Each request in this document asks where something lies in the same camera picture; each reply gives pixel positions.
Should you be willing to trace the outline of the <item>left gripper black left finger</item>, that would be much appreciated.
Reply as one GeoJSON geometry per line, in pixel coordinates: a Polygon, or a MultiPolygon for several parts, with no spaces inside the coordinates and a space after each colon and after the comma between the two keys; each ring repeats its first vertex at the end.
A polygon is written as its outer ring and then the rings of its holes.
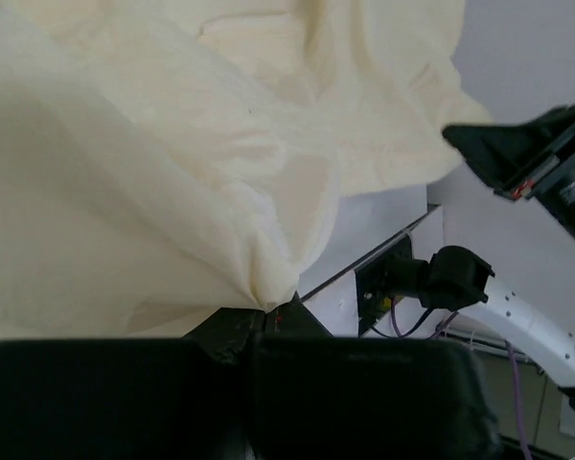
{"type": "Polygon", "coordinates": [[[254,310],[178,338],[0,339],[0,459],[249,459],[238,359],[254,310]]]}

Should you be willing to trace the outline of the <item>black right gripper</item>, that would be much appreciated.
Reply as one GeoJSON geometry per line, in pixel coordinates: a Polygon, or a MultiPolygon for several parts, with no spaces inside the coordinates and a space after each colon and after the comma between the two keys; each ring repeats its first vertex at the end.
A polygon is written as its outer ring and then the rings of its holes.
{"type": "Polygon", "coordinates": [[[442,136],[487,187],[536,200],[575,240],[575,105],[518,125],[451,124],[442,136]]]}

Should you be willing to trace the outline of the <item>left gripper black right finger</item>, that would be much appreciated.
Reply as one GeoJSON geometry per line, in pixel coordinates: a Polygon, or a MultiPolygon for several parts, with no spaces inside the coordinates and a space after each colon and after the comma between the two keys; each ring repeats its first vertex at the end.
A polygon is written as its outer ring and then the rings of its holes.
{"type": "Polygon", "coordinates": [[[248,438],[260,459],[498,459],[481,366],[432,339],[334,336],[300,301],[248,337],[248,438]]]}

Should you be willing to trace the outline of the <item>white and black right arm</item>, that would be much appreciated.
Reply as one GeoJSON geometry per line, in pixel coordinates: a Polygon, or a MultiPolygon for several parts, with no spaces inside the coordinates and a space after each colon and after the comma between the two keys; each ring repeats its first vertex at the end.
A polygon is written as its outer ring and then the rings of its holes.
{"type": "MultiPolygon", "coordinates": [[[[575,104],[521,125],[451,124],[442,136],[495,195],[535,199],[575,241],[575,104]]],[[[575,411],[571,335],[520,300],[469,249],[445,246],[428,262],[395,260],[389,291],[419,300],[427,313],[458,312],[489,327],[532,358],[575,411]]]]}

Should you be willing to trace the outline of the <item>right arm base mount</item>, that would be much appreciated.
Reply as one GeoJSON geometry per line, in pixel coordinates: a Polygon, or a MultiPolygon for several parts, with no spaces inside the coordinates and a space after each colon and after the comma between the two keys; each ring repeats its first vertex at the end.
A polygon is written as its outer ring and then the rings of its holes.
{"type": "Polygon", "coordinates": [[[412,257],[409,236],[401,235],[392,240],[355,270],[358,336],[366,335],[392,307],[386,276],[389,263],[396,257],[412,257]]]}

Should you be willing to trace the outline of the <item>cream yellow zip jacket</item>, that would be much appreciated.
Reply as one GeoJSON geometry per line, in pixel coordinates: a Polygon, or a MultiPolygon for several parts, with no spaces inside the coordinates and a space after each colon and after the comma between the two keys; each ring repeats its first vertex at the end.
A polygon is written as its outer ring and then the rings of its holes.
{"type": "Polygon", "coordinates": [[[485,122],[461,1],[0,1],[0,338],[178,336],[289,301],[339,201],[485,122]]]}

